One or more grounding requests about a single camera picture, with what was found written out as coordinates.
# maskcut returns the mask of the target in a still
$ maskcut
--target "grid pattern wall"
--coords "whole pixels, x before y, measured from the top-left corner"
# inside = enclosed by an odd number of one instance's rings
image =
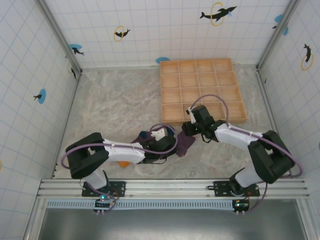
[[[232,58],[239,64],[257,64],[275,31],[277,17],[284,13],[289,1],[47,0],[46,3],[67,41],[81,46],[84,55],[76,54],[81,67],[104,68],[154,66],[159,57]]]
[[[67,65],[34,0],[0,1],[1,240],[22,239],[40,179],[55,164],[76,85]]]
[[[288,27],[264,68],[265,85],[281,137],[303,165],[313,214],[320,219],[320,1],[301,1]]]

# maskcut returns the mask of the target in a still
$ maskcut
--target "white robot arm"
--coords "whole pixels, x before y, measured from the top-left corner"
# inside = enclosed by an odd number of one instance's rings
[[[286,146],[274,131],[266,133],[250,132],[241,128],[226,124],[223,120],[214,121],[204,105],[197,106],[188,113],[191,121],[182,125],[182,130],[187,136],[201,134],[204,142],[210,141],[228,143],[244,151],[248,151],[253,166],[241,169],[229,179],[229,186],[233,194],[240,196],[247,191],[252,184],[266,182],[274,183],[278,178],[290,170],[295,163],[278,149],[251,135],[263,137],[287,150]],[[245,131],[248,135],[231,130]],[[119,143],[103,139],[100,133],[81,139],[70,145],[66,152],[85,144],[100,143],[104,146],[81,148],[67,156],[71,177],[73,179],[85,179],[93,188],[100,189],[107,184],[106,176],[99,170],[104,162],[126,161],[134,164],[152,164],[158,159],[166,159],[176,153],[176,149],[167,154],[156,154],[173,148],[176,139],[174,136],[164,134],[164,130],[153,132],[155,139],[136,143]]]

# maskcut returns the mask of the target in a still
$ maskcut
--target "purple cloth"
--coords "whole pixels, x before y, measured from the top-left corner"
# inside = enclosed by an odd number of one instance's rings
[[[159,127],[154,129],[154,131],[158,131],[160,129],[162,129],[163,127]],[[180,132],[178,134],[178,144],[176,146],[176,153],[179,157],[183,157],[186,155],[188,148],[191,147],[191,145],[195,142],[196,138],[193,136],[187,136],[185,135],[184,131]],[[142,131],[140,132],[139,136],[133,140],[131,143],[141,143],[144,142],[145,140],[149,140],[149,139],[154,139],[153,136],[151,136],[151,132],[150,131]]]

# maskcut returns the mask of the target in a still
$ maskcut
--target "wooden grid tray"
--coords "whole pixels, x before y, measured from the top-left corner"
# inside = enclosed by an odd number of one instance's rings
[[[230,123],[245,123],[247,114],[230,58],[162,61],[162,122],[181,125],[190,121],[186,110],[200,96],[215,94],[225,100]],[[226,120],[226,109],[215,97],[205,97],[205,105],[214,120]]]

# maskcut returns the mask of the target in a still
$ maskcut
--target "marble-patterned floor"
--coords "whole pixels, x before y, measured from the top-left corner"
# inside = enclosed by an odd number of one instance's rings
[[[248,120],[235,124],[257,132],[271,129],[255,69],[235,69]],[[130,143],[140,131],[161,122],[159,69],[85,71],[80,79],[62,140],[55,178],[70,178],[60,165],[63,150],[93,133],[115,142]],[[204,143],[197,136],[186,156],[170,156],[163,165],[105,162],[109,178],[188,179],[229,178],[251,164],[248,152],[225,143]]]

